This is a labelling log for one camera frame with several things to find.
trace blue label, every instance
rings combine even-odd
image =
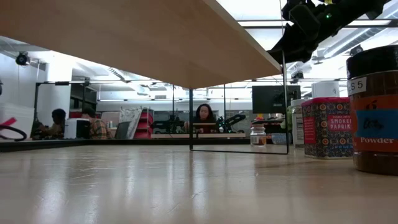
[[[357,110],[356,137],[398,139],[398,110]]]

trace security camera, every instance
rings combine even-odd
[[[27,66],[30,64],[30,57],[27,55],[27,52],[19,52],[19,55],[15,62],[17,63],[17,65]]]

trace orange label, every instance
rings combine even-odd
[[[398,95],[351,100],[355,151],[398,152]]]

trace woman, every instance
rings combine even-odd
[[[213,116],[213,111],[211,110],[210,105],[204,103],[200,105],[197,109],[196,116],[193,118],[194,124],[200,123],[216,123],[216,119]],[[189,129],[189,123],[185,122],[185,129]],[[216,133],[217,128],[216,125],[204,125],[204,126],[195,126],[197,132],[199,133]]]

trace ceiling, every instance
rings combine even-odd
[[[280,21],[280,6],[284,6],[286,0],[218,0],[218,2],[237,21]],[[385,5],[384,12],[378,19],[397,19],[397,16],[398,0],[392,0]],[[266,50],[271,49],[282,37],[282,29],[280,28],[246,30]],[[394,44],[398,41],[398,28],[381,29],[377,32],[371,32],[372,34],[374,33],[374,35],[365,32],[369,32],[369,29],[343,29],[334,37],[327,38],[323,41],[319,45],[318,50],[314,52],[314,56],[324,56],[323,53],[325,52],[329,52],[329,54],[332,55],[330,52],[338,52],[340,49],[345,49],[344,47],[350,47],[349,44],[352,44],[354,40],[357,41],[358,44],[361,44],[362,48],[365,50],[381,45]],[[364,33],[367,35],[367,38],[363,38],[361,41],[356,40]],[[305,78],[345,78],[345,60],[348,58],[345,53],[348,50],[333,55],[332,58],[321,60],[319,64],[316,64],[318,62],[317,60],[310,60],[307,63],[288,64],[288,78],[290,78],[292,73],[298,71],[303,71]],[[149,80],[141,75],[118,70],[117,68],[109,68],[106,65],[60,54],[6,37],[0,37],[0,53],[10,57],[16,57],[20,51],[27,51],[31,58],[39,59],[40,62],[50,63],[52,60],[70,60],[74,64],[74,80],[82,80],[84,77],[88,77],[92,81],[117,81],[120,80],[121,77],[125,80],[136,80],[134,84],[123,82],[115,84],[93,84],[91,87],[98,91],[138,91],[149,94],[152,92],[152,95],[159,94],[162,91],[171,91],[171,88],[152,88],[154,85],[159,86],[161,84],[159,82],[153,83],[153,80]],[[275,78],[279,79],[282,78],[282,76],[267,77],[267,79],[274,81],[267,83],[267,85],[279,85],[278,82],[274,80]],[[311,82],[301,82],[298,84],[302,86],[303,90],[310,91],[308,87],[311,85]],[[257,83],[237,83],[235,86],[249,88],[252,85],[257,85]]]

